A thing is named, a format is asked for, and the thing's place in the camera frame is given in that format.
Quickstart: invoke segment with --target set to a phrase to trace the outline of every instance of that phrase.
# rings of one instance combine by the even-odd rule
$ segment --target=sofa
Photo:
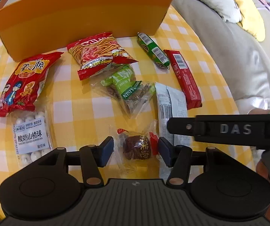
[[[259,0],[253,2],[265,24],[263,42],[237,24],[224,22],[200,0],[172,2],[216,62],[241,114],[270,109],[270,12]]]

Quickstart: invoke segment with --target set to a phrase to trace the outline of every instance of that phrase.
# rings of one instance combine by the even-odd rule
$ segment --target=yellow checkered tablecloth
[[[219,115],[237,114],[238,110],[230,90],[220,73],[217,65],[200,42],[198,36],[177,13],[170,7],[157,33],[152,39],[162,49],[179,50],[199,87],[203,107],[191,109],[188,115]],[[138,80],[160,82],[176,89],[180,89],[177,78],[172,69],[169,71],[158,68],[140,48],[136,37],[119,38],[118,43],[138,63],[132,64]],[[89,144],[99,144],[109,134],[110,128],[124,128],[126,130],[141,131],[153,119],[157,119],[157,100],[153,97],[148,107],[136,119],[129,119],[119,107],[119,104],[106,95],[97,94],[89,81],[80,81],[77,70],[79,65],[67,52],[66,48],[61,59],[49,70],[44,91],[40,99],[47,101],[47,110],[51,117],[51,132],[53,133],[53,147],[66,147],[67,151],[79,150]],[[7,54],[0,40],[0,94],[6,81],[16,68],[12,58]],[[207,144],[193,142],[194,150],[205,150]],[[223,152],[233,156],[248,167],[254,168],[249,147],[213,145]],[[140,167],[131,178],[157,178],[159,163],[155,159],[147,162],[149,169]],[[116,169],[102,168],[101,173],[106,180],[117,177]],[[18,171],[18,163],[14,149],[12,125],[9,118],[0,118],[0,183],[11,174]],[[80,171],[75,167],[70,173],[81,180]],[[4,217],[0,207],[0,217]]]

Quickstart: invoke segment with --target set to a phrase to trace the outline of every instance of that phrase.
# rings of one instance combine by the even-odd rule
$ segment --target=orange box
[[[76,40],[155,34],[172,0],[1,0],[0,38],[20,61]]]

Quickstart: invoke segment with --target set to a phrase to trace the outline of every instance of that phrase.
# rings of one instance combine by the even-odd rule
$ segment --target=barcode
[[[161,61],[161,63],[165,63],[168,61],[168,58],[164,55],[164,53],[158,47],[154,47],[152,52],[157,56],[157,58]]]
[[[123,147],[123,143],[125,142],[125,134],[121,133],[118,135],[118,147]]]
[[[146,45],[149,45],[150,43],[153,42],[153,41],[152,41],[146,34],[144,34],[144,33],[140,33],[138,36],[141,38],[141,40],[144,41],[144,43],[145,43]]]
[[[173,56],[174,56],[174,58],[175,58],[175,60],[176,60],[176,62],[177,62],[177,64],[178,64],[178,66],[179,66],[180,69],[188,69],[185,61],[183,60],[182,55],[180,55],[180,54],[173,54]]]
[[[166,104],[160,105],[160,111],[161,111],[162,119],[169,119],[173,117],[171,105],[166,105]]]

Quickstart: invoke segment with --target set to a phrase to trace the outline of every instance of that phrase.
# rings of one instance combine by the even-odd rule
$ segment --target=white snack package
[[[166,127],[168,120],[173,117],[171,98],[166,85],[156,82],[155,88],[158,105],[159,137],[165,137],[173,145],[174,135],[170,134]]]
[[[46,110],[17,111],[12,114],[12,131],[18,163],[21,167],[52,150]]]
[[[182,91],[167,86],[167,90],[171,97],[172,116],[173,117],[188,117],[185,95]],[[190,136],[174,135],[174,146],[185,145],[190,147]]]
[[[165,137],[174,146],[190,146],[191,137],[170,134],[167,130],[167,123],[171,117],[187,117],[187,105],[184,93],[158,82],[156,82],[155,88],[158,105],[159,137]],[[157,158],[160,161],[159,177],[166,182],[172,168],[166,166],[160,155]]]

